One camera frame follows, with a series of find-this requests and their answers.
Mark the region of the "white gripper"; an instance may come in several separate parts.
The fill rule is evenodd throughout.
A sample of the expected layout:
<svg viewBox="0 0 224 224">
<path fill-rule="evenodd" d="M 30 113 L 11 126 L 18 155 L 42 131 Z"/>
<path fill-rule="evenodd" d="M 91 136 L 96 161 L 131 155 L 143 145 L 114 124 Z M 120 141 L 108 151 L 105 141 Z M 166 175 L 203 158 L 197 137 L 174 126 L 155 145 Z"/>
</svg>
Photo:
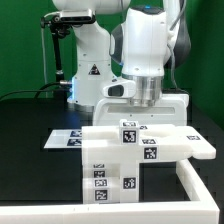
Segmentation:
<svg viewBox="0 0 224 224">
<path fill-rule="evenodd" d="M 153 106 L 134 107 L 128 99 L 101 99 L 93 115 L 94 126 L 117 125 L 121 119 L 137 121 L 140 125 L 187 125 L 188 94 L 163 94 Z"/>
</svg>

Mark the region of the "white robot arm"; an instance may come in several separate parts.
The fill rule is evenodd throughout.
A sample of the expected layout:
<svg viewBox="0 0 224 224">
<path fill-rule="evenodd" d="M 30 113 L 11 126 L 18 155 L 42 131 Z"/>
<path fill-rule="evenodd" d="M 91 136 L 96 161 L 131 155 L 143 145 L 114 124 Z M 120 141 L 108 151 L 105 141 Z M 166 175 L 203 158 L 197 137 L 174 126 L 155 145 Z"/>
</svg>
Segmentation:
<svg viewBox="0 0 224 224">
<path fill-rule="evenodd" d="M 94 125 L 121 119 L 141 124 L 187 123 L 189 95 L 164 93 L 164 69 L 186 59 L 187 0 L 132 7 L 131 0 L 52 0 L 56 21 L 74 30 L 77 73 L 67 102 L 92 114 Z"/>
</svg>

